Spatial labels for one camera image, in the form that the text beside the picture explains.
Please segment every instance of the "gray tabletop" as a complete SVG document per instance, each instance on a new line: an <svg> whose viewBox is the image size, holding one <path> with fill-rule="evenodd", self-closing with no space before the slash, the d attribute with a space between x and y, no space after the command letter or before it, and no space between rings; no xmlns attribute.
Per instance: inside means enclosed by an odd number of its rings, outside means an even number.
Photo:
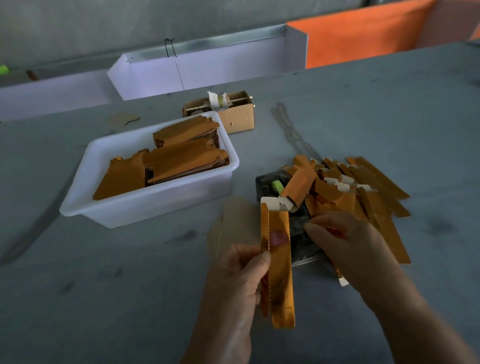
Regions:
<svg viewBox="0 0 480 364"><path fill-rule="evenodd" d="M254 178L296 149L272 115L284 103L322 157L362 155L411 198L396 226L406 272L480 353L480 49L399 53L0 124L0 253L42 216L86 145L111 133L116 111L138 128L181 116L215 92L254 96L254 130L232 134L240 158L233 195L255 202ZM205 234L223 199L109 230L57 217L0 268L2 363L175 363L186 348L208 267ZM391 363L374 315L328 267L293 272L297 327L256 317L252 363Z"/></svg>

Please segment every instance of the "person's right hand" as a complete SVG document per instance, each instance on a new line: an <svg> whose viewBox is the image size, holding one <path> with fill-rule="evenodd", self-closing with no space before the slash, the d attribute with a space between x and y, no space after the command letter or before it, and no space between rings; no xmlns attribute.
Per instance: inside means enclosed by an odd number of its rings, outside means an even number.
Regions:
<svg viewBox="0 0 480 364"><path fill-rule="evenodd" d="M325 228L341 231L345 239L333 236ZM326 211L305 224L305 231L371 309L376 303L395 305L414 288L381 234L370 223L348 212Z"/></svg>

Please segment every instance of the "wooden skewer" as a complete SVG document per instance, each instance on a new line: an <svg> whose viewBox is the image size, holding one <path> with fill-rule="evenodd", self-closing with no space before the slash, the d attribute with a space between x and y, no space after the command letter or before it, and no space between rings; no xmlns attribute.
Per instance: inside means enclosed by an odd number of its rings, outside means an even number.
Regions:
<svg viewBox="0 0 480 364"><path fill-rule="evenodd" d="M237 98L235 100L230 100L228 103L233 103L233 102L237 102L237 101L243 101L243 100L247 100L249 98L253 98L253 96L249 96L249 97L242 97L242 98ZM198 109L203 109L203 108L210 108L210 104L209 103L205 103L201 106L197 106L195 108L189 108L189 109L186 109L185 111L193 111L193 110L198 110Z"/></svg>

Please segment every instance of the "gray wall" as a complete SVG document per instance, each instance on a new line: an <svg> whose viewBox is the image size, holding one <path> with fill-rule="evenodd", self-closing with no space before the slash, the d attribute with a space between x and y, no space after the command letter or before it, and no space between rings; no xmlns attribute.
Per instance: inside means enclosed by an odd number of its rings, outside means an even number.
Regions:
<svg viewBox="0 0 480 364"><path fill-rule="evenodd" d="M0 0L10 69L231 33L359 7L363 0Z"/></svg>

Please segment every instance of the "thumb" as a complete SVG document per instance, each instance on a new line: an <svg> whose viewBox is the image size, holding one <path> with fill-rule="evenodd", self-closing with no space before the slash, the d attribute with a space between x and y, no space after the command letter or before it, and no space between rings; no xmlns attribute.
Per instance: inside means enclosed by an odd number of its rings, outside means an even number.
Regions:
<svg viewBox="0 0 480 364"><path fill-rule="evenodd" d="M325 228L319 225L307 222L304 225L304 228L308 236L311 237L315 244L321 247L330 257L331 253L334 253L333 255L335 255L335 251L343 244L345 244L345 241L343 239L336 238Z"/></svg>
<svg viewBox="0 0 480 364"><path fill-rule="evenodd" d="M242 274L248 279L249 283L255 287L270 268L270 252L265 251L252 258L242 270Z"/></svg>

